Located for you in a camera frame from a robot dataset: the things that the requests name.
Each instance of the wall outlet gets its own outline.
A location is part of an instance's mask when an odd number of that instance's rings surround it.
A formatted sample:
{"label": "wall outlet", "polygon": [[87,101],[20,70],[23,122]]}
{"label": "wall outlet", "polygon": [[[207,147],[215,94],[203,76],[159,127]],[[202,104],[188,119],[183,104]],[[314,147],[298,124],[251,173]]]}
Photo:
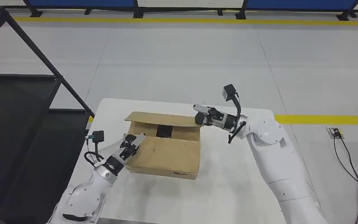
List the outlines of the wall outlet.
{"label": "wall outlet", "polygon": [[[334,139],[334,135],[335,135],[335,129],[337,127],[327,127],[327,131],[328,131],[328,134],[330,136],[330,138]],[[338,131],[341,133],[341,136],[342,136],[342,139],[345,139],[344,136],[343,136],[343,133],[342,133],[342,130],[340,130],[339,128],[337,128]]]}

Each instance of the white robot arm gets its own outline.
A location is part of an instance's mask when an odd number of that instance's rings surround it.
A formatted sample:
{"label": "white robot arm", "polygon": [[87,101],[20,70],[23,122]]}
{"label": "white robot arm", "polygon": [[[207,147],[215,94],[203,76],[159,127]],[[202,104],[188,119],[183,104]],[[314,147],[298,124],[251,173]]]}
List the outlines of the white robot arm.
{"label": "white robot arm", "polygon": [[[48,223],[97,223],[106,200],[105,190],[113,186],[118,173],[128,158],[136,154],[144,139],[144,133],[138,136],[128,134],[115,154],[107,160],[92,163],[95,168],[90,180],[77,187],[69,186],[65,190]],[[101,157],[97,153],[92,154],[97,158]]]}
{"label": "white robot arm", "polygon": [[223,96],[226,101],[234,101],[236,116],[194,105],[198,111],[195,122],[229,131],[229,143],[235,136],[247,138],[261,176],[276,196],[288,224],[327,224],[311,196],[303,162],[283,127],[272,119],[251,123],[249,117],[240,115],[233,85],[224,87]]}

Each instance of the cardboard box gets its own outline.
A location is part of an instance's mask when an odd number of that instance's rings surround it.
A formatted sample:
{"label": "cardboard box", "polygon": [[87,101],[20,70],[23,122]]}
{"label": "cardboard box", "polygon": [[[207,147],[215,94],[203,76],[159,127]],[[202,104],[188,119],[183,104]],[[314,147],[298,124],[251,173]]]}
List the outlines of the cardboard box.
{"label": "cardboard box", "polygon": [[131,172],[196,179],[200,164],[200,126],[191,116],[132,112],[129,134],[147,138],[126,168]]}

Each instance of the blue wall panel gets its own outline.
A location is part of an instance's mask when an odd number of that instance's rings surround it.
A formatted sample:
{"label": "blue wall panel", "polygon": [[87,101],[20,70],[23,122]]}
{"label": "blue wall panel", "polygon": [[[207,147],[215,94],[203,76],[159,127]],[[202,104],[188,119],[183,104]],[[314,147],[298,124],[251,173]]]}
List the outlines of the blue wall panel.
{"label": "blue wall panel", "polygon": [[287,8],[305,10],[347,9],[354,0],[248,0],[248,8]]}
{"label": "blue wall panel", "polygon": [[30,0],[33,6],[133,7],[133,0]]}

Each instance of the white wall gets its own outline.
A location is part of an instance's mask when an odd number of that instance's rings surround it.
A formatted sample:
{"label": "white wall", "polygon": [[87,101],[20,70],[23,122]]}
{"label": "white wall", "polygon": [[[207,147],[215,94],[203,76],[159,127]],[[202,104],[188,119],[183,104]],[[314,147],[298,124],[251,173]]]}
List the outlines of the white wall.
{"label": "white wall", "polygon": [[138,0],[142,7],[241,8],[243,0]]}
{"label": "white wall", "polygon": [[24,6],[22,0],[0,0],[0,6]]}

